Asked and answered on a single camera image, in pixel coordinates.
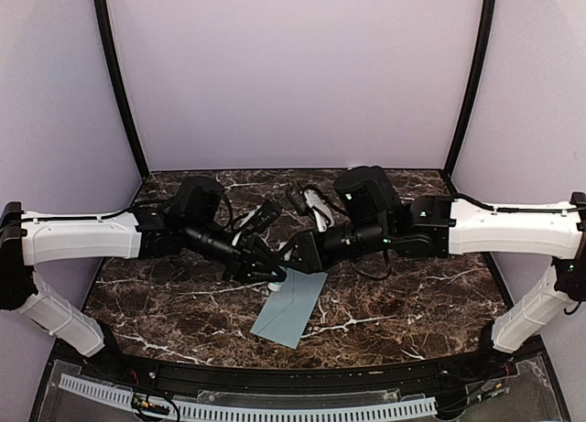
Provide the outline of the white green glue stick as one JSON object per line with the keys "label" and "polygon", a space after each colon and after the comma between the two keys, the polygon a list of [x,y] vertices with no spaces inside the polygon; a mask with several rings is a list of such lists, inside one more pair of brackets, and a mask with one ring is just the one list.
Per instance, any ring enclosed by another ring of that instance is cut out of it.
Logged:
{"label": "white green glue stick", "polygon": [[278,292],[281,290],[281,287],[287,279],[287,269],[283,266],[280,266],[279,272],[273,273],[272,276],[274,277],[274,279],[267,283],[267,288],[271,292]]}

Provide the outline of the teal envelope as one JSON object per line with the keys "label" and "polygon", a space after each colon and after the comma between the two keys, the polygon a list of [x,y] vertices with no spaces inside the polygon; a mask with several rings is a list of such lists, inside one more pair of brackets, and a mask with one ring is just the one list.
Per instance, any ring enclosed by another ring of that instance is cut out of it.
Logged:
{"label": "teal envelope", "polygon": [[296,350],[327,277],[324,272],[305,274],[289,268],[286,280],[270,293],[250,332]]}

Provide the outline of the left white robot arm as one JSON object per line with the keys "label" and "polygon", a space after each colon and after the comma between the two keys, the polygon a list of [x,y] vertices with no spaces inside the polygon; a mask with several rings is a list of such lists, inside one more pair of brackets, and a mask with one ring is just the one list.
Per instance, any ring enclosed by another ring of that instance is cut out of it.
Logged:
{"label": "left white robot arm", "polygon": [[280,215],[267,200],[241,226],[215,221],[228,204],[224,186],[203,176],[182,180],[167,200],[147,200],[112,213],[48,215],[9,202],[1,215],[1,308],[36,322],[80,355],[110,382],[129,374],[106,325],[75,308],[36,271],[38,264],[118,257],[156,259],[192,251],[223,267],[240,284],[281,283],[287,274],[260,234]]}

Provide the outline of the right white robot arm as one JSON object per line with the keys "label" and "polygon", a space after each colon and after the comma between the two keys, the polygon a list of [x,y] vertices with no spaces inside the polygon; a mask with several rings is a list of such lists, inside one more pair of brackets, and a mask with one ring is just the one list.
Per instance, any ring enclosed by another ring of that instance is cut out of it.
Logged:
{"label": "right white robot arm", "polygon": [[585,195],[553,204],[487,204],[468,195],[426,196],[401,202],[378,166],[341,173],[333,183],[348,221],[323,232],[296,233],[277,253],[302,273],[395,251],[403,257],[477,253],[543,254],[552,261],[538,282],[490,323],[483,347],[467,361],[477,380],[489,378],[560,311],[585,300]]}

